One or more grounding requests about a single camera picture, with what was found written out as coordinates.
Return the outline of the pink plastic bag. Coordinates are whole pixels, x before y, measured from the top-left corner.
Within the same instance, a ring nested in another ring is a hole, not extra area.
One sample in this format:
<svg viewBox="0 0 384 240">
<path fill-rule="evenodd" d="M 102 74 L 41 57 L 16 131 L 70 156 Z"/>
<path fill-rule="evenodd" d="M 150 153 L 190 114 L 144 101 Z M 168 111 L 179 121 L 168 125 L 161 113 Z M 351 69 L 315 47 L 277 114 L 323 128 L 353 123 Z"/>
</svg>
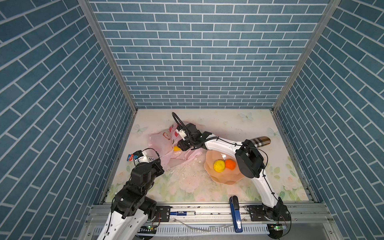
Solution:
<svg viewBox="0 0 384 240">
<path fill-rule="evenodd" d="M 155 149 L 159 153 L 161 165 L 164 170 L 186 164 L 203 154 L 203 151 L 200 149 L 182 151 L 177 146 L 182 138 L 179 136 L 176 129 L 177 125 L 173 124 L 168 129 L 150 135 L 148 139 L 149 147 Z"/>
</svg>

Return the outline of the yellow toy fruit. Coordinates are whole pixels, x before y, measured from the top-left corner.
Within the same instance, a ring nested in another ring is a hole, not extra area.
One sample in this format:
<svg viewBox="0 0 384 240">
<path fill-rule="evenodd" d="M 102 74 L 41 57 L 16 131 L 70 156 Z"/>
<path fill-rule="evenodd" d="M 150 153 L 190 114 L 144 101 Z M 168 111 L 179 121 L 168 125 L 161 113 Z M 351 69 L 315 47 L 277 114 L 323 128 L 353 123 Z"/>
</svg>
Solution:
<svg viewBox="0 0 384 240">
<path fill-rule="evenodd" d="M 221 173 L 225 170 L 226 168 L 226 164 L 225 164 L 225 161 L 223 160 L 217 160 L 214 162 L 214 165 L 213 165 L 213 169 L 214 171 L 218 172 L 218 173 Z"/>
</svg>

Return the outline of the orange toy fruit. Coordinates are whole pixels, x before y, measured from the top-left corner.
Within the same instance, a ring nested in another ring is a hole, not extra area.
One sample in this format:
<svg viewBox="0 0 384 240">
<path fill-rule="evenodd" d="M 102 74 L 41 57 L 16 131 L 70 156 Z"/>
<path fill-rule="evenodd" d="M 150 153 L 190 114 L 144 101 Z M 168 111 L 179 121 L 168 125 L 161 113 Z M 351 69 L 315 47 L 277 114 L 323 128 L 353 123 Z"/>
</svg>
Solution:
<svg viewBox="0 0 384 240">
<path fill-rule="evenodd" d="M 227 159 L 225 160 L 225 167 L 226 169 L 233 171 L 236 168 L 236 162 L 234 160 Z"/>
</svg>

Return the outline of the pink faceted bowl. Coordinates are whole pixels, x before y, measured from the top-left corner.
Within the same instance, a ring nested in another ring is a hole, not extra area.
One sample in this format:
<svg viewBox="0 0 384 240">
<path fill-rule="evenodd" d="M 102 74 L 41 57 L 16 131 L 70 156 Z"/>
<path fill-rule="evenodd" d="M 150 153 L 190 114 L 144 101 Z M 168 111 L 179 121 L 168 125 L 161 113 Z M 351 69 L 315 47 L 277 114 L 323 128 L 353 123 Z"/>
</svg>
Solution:
<svg viewBox="0 0 384 240">
<path fill-rule="evenodd" d="M 213 169 L 215 161 L 225 161 L 227 159 L 231 159 L 236 162 L 235 157 L 233 156 L 218 151 L 209 150 L 206 153 L 206 161 L 204 163 L 204 168 L 214 182 L 225 185 L 234 185 L 236 182 L 244 178 L 244 175 L 240 172 L 237 162 L 236 168 L 233 171 L 225 168 L 223 172 L 218 173 Z"/>
</svg>

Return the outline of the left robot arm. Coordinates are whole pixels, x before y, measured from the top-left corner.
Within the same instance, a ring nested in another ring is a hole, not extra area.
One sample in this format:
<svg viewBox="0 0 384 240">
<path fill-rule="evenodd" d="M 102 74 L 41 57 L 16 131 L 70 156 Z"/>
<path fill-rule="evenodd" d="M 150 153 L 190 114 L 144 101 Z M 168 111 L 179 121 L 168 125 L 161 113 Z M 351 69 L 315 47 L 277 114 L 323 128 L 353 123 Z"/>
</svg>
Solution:
<svg viewBox="0 0 384 240">
<path fill-rule="evenodd" d="M 147 193 L 164 173 L 159 158 L 141 157 L 129 181 L 115 195 L 99 240 L 132 240 L 147 220 L 155 217 L 157 202 Z"/>
</svg>

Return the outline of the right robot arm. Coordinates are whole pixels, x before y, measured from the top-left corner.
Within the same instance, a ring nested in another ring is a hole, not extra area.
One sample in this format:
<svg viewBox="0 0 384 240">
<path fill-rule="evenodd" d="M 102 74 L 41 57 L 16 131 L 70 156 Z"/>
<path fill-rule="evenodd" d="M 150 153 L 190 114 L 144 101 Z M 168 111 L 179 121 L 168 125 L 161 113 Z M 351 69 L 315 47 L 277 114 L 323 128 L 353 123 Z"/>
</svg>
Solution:
<svg viewBox="0 0 384 240">
<path fill-rule="evenodd" d="M 251 179 L 256 186 L 267 219 L 292 219 L 287 206 L 273 190 L 265 172 L 268 160 L 264 159 L 267 154 L 261 154 L 258 149 L 263 145 L 261 139 L 254 138 L 242 142 L 225 140 L 210 132 L 201 133 L 192 123 L 178 123 L 176 132 L 182 138 L 177 144 L 182 151 L 205 149 L 234 158 L 241 174 Z"/>
</svg>

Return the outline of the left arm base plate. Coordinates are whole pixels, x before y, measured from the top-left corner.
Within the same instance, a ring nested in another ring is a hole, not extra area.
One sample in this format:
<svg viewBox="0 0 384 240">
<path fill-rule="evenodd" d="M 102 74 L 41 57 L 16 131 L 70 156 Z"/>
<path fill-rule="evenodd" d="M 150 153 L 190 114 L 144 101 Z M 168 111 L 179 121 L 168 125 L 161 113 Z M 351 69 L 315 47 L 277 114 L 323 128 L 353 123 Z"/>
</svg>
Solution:
<svg viewBox="0 0 384 240">
<path fill-rule="evenodd" d="M 171 206 L 157 206 L 155 213 L 155 223 L 169 222 Z"/>
</svg>

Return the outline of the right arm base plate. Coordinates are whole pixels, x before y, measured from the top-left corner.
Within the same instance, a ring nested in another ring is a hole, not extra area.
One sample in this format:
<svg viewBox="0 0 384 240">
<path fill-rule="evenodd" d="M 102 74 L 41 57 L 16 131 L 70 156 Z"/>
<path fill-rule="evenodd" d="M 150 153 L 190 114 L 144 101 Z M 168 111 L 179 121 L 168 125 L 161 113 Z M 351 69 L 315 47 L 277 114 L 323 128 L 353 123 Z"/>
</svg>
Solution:
<svg viewBox="0 0 384 240">
<path fill-rule="evenodd" d="M 276 205 L 274 208 L 265 205 L 248 205 L 247 212 L 250 214 L 252 222 L 262 221 L 290 221 L 291 215 L 285 205 Z"/>
</svg>

